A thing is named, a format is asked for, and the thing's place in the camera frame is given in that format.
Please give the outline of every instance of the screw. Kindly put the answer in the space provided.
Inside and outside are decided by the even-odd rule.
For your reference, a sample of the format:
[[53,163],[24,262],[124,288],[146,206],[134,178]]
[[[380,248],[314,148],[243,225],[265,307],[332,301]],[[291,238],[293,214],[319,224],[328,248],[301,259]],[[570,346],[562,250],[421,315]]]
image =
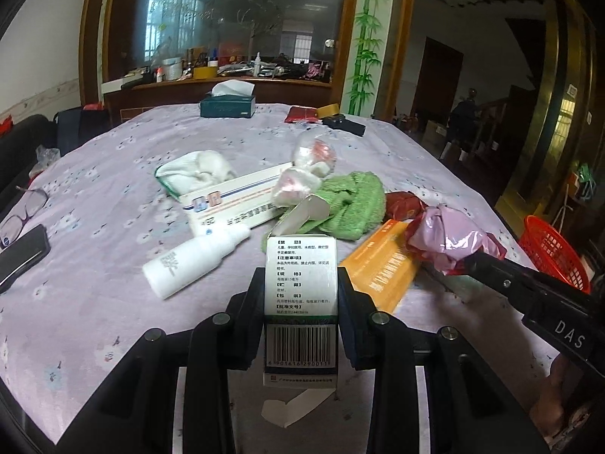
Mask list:
[[370,318],[374,324],[378,324],[379,326],[383,326],[389,321],[389,316],[386,312],[374,312]]
[[455,327],[446,326],[441,329],[441,335],[445,339],[456,339],[458,337],[458,330]]
[[156,339],[161,338],[161,329],[154,327],[153,329],[148,329],[144,337],[147,341],[155,341]]
[[231,321],[231,316],[226,312],[219,312],[213,316],[213,323],[217,326],[221,326],[222,324],[227,324]]

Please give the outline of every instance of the eyeglasses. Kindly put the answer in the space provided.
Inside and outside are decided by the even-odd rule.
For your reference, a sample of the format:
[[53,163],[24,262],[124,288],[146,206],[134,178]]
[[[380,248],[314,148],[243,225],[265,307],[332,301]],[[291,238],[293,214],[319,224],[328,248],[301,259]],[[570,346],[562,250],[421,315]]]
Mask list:
[[25,192],[25,218],[19,215],[9,216],[2,226],[0,226],[0,249],[6,249],[17,240],[23,231],[25,224],[38,213],[48,201],[48,195],[43,189],[24,189],[17,186],[17,189]]

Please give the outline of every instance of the pink package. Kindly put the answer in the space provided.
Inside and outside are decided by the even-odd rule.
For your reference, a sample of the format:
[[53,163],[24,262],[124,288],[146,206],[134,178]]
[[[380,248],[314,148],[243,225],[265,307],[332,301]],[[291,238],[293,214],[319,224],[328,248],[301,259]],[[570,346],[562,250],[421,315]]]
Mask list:
[[504,259],[506,249],[465,213],[440,204],[430,206],[408,225],[407,245],[444,275],[464,274],[465,257],[482,250]]

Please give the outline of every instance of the blue stripe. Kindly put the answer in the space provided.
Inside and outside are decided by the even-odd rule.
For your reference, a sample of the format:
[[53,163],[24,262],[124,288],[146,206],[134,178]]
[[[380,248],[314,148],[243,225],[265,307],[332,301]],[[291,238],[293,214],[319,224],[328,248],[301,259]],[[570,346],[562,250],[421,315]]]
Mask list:
[[[270,177],[268,179],[264,179],[262,181],[259,181],[257,183],[252,183],[252,184],[247,185],[247,186],[242,186],[241,188],[234,189],[233,191],[228,191],[225,194],[221,193],[221,200],[224,200],[227,196],[231,196],[233,194],[237,194],[237,193],[241,193],[242,191],[246,191],[246,189],[256,188],[256,186],[264,185],[265,183],[268,183],[268,182],[274,181],[276,179],[279,179],[279,176],[273,176],[273,177]],[[193,210],[193,209],[194,209],[194,205],[183,206],[183,210]]]

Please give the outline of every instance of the orange box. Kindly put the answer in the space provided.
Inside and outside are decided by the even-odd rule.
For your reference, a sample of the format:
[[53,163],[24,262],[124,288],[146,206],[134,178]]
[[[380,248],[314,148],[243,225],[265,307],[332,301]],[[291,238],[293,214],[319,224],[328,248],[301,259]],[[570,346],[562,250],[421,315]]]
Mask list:
[[405,250],[407,226],[407,222],[387,221],[341,263],[355,290],[368,294],[380,311],[390,314],[420,267]]

